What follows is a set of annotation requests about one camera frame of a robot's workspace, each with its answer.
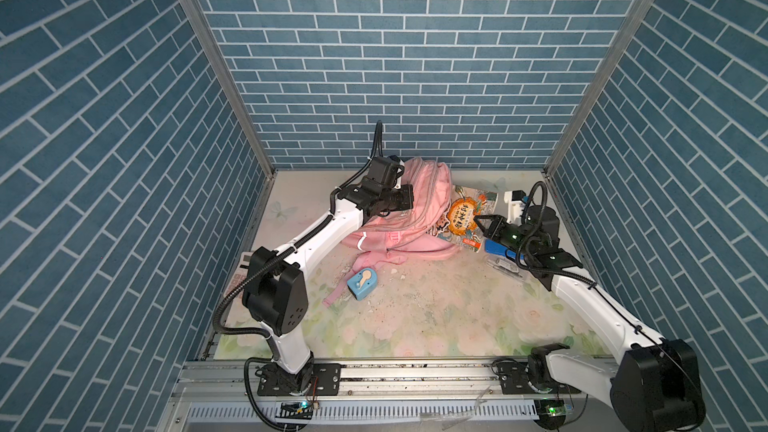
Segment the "pink student backpack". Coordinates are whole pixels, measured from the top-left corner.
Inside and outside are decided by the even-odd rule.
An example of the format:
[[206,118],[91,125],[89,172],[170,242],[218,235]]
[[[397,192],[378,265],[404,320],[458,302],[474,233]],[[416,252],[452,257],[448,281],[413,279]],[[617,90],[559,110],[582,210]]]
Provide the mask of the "pink student backpack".
[[401,264],[410,257],[446,260],[459,247],[431,234],[451,203],[453,185],[449,167],[434,160],[413,158],[405,162],[403,179],[413,187],[414,205],[405,211],[393,211],[387,217],[375,217],[342,240],[342,244],[360,251],[343,280],[324,300],[331,306],[345,290],[362,299],[369,289],[357,289],[351,279],[365,268],[384,263]]

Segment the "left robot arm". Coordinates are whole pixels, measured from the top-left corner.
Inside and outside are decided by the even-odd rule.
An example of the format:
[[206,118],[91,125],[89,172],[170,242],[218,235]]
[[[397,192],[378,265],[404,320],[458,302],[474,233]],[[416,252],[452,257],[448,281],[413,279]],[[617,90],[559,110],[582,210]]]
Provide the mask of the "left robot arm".
[[300,328],[309,309],[310,274],[344,238],[371,219],[413,206],[412,187],[400,184],[403,162],[383,152],[383,129],[377,122],[367,162],[332,190],[328,212],[288,243],[251,254],[245,279],[214,310],[217,333],[261,336],[282,371],[304,373],[313,359]]

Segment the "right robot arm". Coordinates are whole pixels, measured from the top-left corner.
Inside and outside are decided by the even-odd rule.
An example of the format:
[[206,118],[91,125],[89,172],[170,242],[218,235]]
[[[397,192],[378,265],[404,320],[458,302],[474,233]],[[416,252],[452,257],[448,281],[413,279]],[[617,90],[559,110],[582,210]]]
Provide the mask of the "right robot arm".
[[509,216],[476,215],[483,236],[504,247],[519,271],[576,311],[607,347],[598,360],[563,343],[538,346],[527,359],[529,386],[538,393],[575,388],[612,408],[629,431],[692,431],[706,406],[698,359],[685,341],[667,339],[605,291],[583,264],[560,245],[560,222],[548,205],[548,188],[513,191]]

